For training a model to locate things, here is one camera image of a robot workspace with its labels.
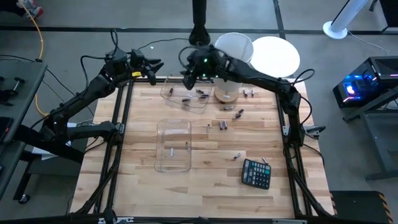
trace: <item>transparent plastic box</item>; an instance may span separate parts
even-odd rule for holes
[[[160,91],[160,95],[169,106],[201,114],[205,111],[205,106],[209,101],[212,89],[213,84],[210,81],[198,81],[192,90],[187,90],[182,83],[181,77],[168,76]],[[200,99],[201,93],[197,92],[197,90],[204,92],[204,94],[208,96],[204,99]]]
[[[191,169],[192,126],[187,120],[157,123],[155,170],[185,172]]]

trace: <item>wooden tabletop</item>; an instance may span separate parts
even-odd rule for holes
[[[303,83],[296,87],[307,97]],[[161,88],[162,85],[134,84],[114,196],[113,209],[118,216],[294,217],[275,94],[243,86],[247,91],[254,89],[255,96],[245,98],[240,94],[233,111],[220,110],[220,104],[211,95],[205,112],[196,114],[166,105],[159,94]],[[115,99],[116,93],[98,101],[95,123],[111,120]],[[232,121],[240,109],[244,109],[242,117]],[[309,107],[303,101],[301,119],[308,113]],[[187,119],[192,124],[192,167],[188,172],[171,174],[154,169],[157,123],[162,119]],[[220,131],[221,120],[228,122],[227,131]],[[306,123],[312,124],[312,118]],[[211,124],[209,133],[206,132],[208,124]],[[316,140],[306,138],[305,143],[318,149]],[[105,146],[101,146],[86,154],[71,212],[78,210],[98,186],[104,152]],[[242,156],[234,161],[239,152]],[[325,210],[334,214],[320,156],[306,147],[302,147],[301,152],[308,188]],[[261,157],[272,167],[269,190],[241,183],[243,160],[262,162]],[[304,211],[299,190],[298,195]],[[107,189],[103,198],[107,198]]]

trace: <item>calculator keypad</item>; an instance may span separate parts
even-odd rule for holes
[[[269,164],[261,164],[255,161],[245,159],[242,169],[242,183],[269,189],[271,180],[271,166]]]

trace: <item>gray floor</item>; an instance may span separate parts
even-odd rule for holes
[[[57,27],[135,27],[135,28],[191,28],[192,6],[187,0],[37,0],[45,9],[39,20],[42,26]],[[322,24],[330,21],[344,5],[345,0],[279,0],[285,29],[321,30]],[[209,0],[208,28],[214,29],[276,29],[272,0]],[[0,24],[27,26],[28,22],[8,13],[0,13]],[[380,15],[363,9],[350,25],[351,30],[381,30],[384,21]],[[84,87],[79,58],[83,54],[103,55],[113,48],[108,33],[92,32],[44,32],[44,60],[49,69],[72,91]],[[216,40],[221,34],[211,34]],[[247,34],[252,39],[264,35]],[[150,41],[187,37],[187,33],[120,33],[119,46],[122,49],[140,47]],[[325,156],[326,176],[330,190],[378,190],[387,198],[395,222],[398,222],[398,179],[366,182],[364,175],[378,170],[368,134],[360,122],[346,124],[341,119],[342,111],[337,107],[332,88],[342,78],[369,56],[384,52],[360,42],[353,37],[331,40],[324,35],[287,35],[287,40],[296,46],[301,56],[297,73],[314,68],[317,74],[306,82],[308,97],[313,105],[313,117],[319,125],[325,125],[320,147]],[[360,38],[380,45],[398,54],[397,36],[362,35]],[[36,32],[0,32],[0,54],[13,54],[37,58],[40,41]],[[143,50],[148,57],[161,58],[165,62],[160,75],[180,70],[177,60],[179,49],[188,43],[183,40],[153,44]],[[89,78],[93,78],[102,62],[87,60]],[[62,98],[70,94],[63,90],[51,76],[45,81],[55,88]],[[60,102],[46,86],[39,90],[39,104],[49,111]],[[32,105],[25,118],[32,124],[40,116]],[[83,110],[72,121],[90,119]],[[35,176],[28,186],[32,200],[26,205],[12,201],[12,194],[25,165],[19,164],[0,201],[0,219],[42,217],[61,215],[67,209],[68,199],[73,195],[76,178],[57,176]]]

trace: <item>shoe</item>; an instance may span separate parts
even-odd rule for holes
[[[42,7],[36,7],[35,9],[28,9],[28,11],[30,12],[30,15],[33,17],[33,19],[39,18],[44,12]],[[28,13],[25,13],[24,17],[27,19],[31,19]]]
[[[26,7],[26,9],[35,9],[36,8],[34,0],[18,0],[17,6],[21,9],[24,8],[22,6],[22,4]]]

